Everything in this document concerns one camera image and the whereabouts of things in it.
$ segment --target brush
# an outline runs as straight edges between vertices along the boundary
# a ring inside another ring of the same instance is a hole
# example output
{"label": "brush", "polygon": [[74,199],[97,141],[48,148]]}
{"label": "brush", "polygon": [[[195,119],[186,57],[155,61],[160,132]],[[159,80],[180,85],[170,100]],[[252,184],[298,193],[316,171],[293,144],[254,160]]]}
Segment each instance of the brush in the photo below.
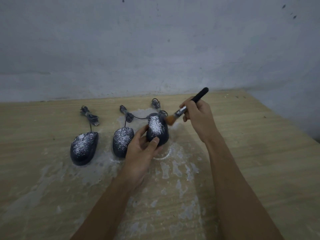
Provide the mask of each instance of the brush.
{"label": "brush", "polygon": [[[197,95],[195,95],[191,100],[197,103],[207,92],[209,91],[209,88],[202,89]],[[168,125],[173,125],[174,122],[182,116],[187,111],[186,106],[183,106],[181,109],[179,109],[177,112],[175,112],[173,115],[167,116],[164,118],[166,123]]]}

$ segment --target bundled black cord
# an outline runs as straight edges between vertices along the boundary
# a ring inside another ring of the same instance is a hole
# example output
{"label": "bundled black cord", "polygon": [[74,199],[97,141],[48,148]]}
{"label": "bundled black cord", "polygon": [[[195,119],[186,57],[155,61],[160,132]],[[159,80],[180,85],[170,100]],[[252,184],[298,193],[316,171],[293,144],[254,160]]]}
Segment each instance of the bundled black cord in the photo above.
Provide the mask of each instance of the bundled black cord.
{"label": "bundled black cord", "polygon": [[[161,110],[161,106],[160,106],[160,101],[156,98],[154,98],[151,101],[151,106],[153,108],[155,108],[156,110],[158,110],[158,113],[163,114],[165,116],[168,116],[168,113],[164,110]],[[145,118],[139,118],[137,116],[134,116],[132,113],[128,112],[127,108],[123,105],[120,105],[120,112],[124,114],[125,116],[125,122],[124,122],[124,127],[126,127],[127,122],[131,123],[133,121],[134,118],[140,119],[140,120],[144,120],[144,119],[148,119],[149,116],[145,117]]]}
{"label": "bundled black cord", "polygon": [[98,116],[96,115],[93,115],[87,106],[82,106],[81,109],[80,109],[80,113],[84,116],[87,117],[88,121],[89,121],[89,124],[90,124],[90,131],[92,132],[92,128],[91,128],[91,124],[97,126],[99,125],[99,121],[98,121]]}

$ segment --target computer mouse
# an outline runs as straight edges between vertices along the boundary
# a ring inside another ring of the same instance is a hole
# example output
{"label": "computer mouse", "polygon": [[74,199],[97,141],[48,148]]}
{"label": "computer mouse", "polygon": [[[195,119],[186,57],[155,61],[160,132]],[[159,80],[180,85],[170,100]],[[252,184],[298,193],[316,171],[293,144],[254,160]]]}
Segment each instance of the computer mouse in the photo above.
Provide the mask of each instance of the computer mouse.
{"label": "computer mouse", "polygon": [[159,138],[159,146],[162,146],[169,140],[169,129],[165,122],[165,115],[162,113],[151,113],[148,119],[149,128],[146,132],[146,138],[150,142],[154,137]]}
{"label": "computer mouse", "polygon": [[98,132],[87,132],[78,135],[70,147],[70,157],[73,163],[78,166],[89,163],[96,152],[98,140]]}
{"label": "computer mouse", "polygon": [[134,130],[129,127],[117,129],[113,135],[112,149],[117,157],[125,158],[128,145],[134,137]]}

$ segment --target wall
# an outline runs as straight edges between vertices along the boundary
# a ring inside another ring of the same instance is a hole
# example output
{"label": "wall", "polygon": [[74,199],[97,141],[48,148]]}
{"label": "wall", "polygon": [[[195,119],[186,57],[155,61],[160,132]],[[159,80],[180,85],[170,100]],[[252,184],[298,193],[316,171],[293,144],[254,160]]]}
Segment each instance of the wall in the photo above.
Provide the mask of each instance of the wall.
{"label": "wall", "polygon": [[320,137],[319,6],[0,0],[0,101],[244,88]]}

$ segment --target brush handle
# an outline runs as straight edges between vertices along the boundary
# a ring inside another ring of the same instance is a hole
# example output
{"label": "brush handle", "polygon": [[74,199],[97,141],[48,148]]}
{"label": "brush handle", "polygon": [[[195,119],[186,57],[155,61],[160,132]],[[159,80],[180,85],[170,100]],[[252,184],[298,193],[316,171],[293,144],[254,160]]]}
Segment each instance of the brush handle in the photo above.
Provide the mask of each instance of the brush handle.
{"label": "brush handle", "polygon": [[197,95],[195,95],[191,100],[197,103],[206,93],[209,91],[209,88],[204,88]]}

